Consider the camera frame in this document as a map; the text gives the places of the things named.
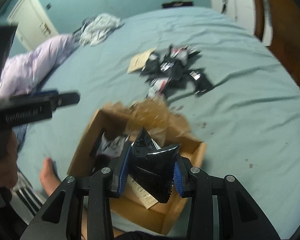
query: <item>pile of packets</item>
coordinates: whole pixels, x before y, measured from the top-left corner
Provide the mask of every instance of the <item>pile of packets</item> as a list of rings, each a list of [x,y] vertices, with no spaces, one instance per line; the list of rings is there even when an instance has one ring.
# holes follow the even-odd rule
[[[163,58],[153,51],[140,74],[148,75],[146,82],[149,82],[151,88],[147,96],[167,97],[168,88],[180,87],[187,78],[194,82],[194,93],[197,96],[212,90],[214,86],[205,76],[203,69],[188,69],[188,60],[199,53],[200,51],[192,46],[174,48],[172,45],[169,46],[169,52]]]

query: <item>metal screw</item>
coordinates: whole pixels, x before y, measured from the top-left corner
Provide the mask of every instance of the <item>metal screw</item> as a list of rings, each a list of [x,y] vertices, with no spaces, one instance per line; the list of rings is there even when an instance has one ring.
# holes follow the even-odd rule
[[[234,182],[235,181],[234,176],[231,176],[231,175],[227,176],[226,179],[229,182]]]
[[[199,173],[200,172],[200,169],[198,168],[198,167],[192,167],[191,169],[190,169],[190,171],[192,172],[192,173]]]
[[[74,181],[74,176],[68,176],[68,177],[66,178],[66,181],[67,181],[68,183],[73,182],[73,181]]]
[[[107,174],[107,173],[109,173],[110,171],[111,171],[111,169],[108,168],[108,167],[102,168],[102,170],[101,170],[101,172],[102,172],[103,174]]]

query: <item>paper card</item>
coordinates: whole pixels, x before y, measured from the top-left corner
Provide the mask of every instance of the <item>paper card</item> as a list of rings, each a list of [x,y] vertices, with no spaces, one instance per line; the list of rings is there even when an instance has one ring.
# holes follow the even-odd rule
[[[156,48],[152,48],[152,49],[149,49],[145,52],[142,52],[140,54],[137,54],[135,55],[131,61],[130,61],[130,65],[129,65],[129,68],[128,68],[128,71],[127,73],[131,73],[133,71],[136,71],[140,68],[143,68],[146,64],[146,61],[148,60],[148,58],[150,57],[150,54],[152,52],[155,51]]]
[[[128,176],[127,183],[131,187],[133,193],[136,194],[136,196],[140,199],[141,203],[145,206],[146,209],[149,209],[154,204],[158,203],[158,201],[154,197],[152,197],[130,176]]]

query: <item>door frame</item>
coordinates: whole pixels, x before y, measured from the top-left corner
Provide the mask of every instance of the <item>door frame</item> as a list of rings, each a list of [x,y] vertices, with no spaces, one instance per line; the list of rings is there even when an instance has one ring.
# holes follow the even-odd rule
[[[18,12],[19,8],[20,8],[20,4],[23,3],[24,0],[18,0],[18,2],[15,4],[15,6],[13,7],[13,9],[11,10],[8,18],[7,18],[7,22],[9,24],[13,23],[13,16]],[[40,3],[39,0],[31,0],[32,5],[34,6],[35,10],[39,13],[40,17],[45,21],[45,23],[48,24],[51,32],[56,33],[56,35],[58,35],[58,31],[57,29],[54,27],[54,25],[52,24],[52,22],[50,21],[47,13],[45,12],[44,8],[42,7],[42,4]],[[22,35],[22,33],[19,31],[19,29],[17,29],[16,32],[16,37],[18,38],[18,40],[20,41],[20,43],[26,48],[26,50],[31,51],[33,50],[33,48],[29,47],[24,41],[23,41],[23,37],[25,35]]]

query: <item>brown paper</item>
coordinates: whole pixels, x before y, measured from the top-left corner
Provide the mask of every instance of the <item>brown paper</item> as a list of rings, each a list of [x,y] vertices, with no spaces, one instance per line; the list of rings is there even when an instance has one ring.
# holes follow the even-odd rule
[[[138,69],[141,69],[145,66],[146,64],[146,61],[148,60],[148,58],[150,57],[150,54],[152,52],[155,51],[156,48],[152,48],[152,49],[149,49],[145,52],[142,52],[140,54],[137,54],[135,55],[131,61],[130,61],[130,65],[129,65],[129,68],[128,68],[128,71],[127,73],[131,73],[133,71],[136,71]]]
[[[147,98],[130,107],[124,107],[121,103],[107,103],[102,109],[127,117],[125,134],[131,137],[136,137],[144,126],[160,147],[166,145],[166,141],[191,132],[186,118],[170,112],[166,103],[159,99]]]

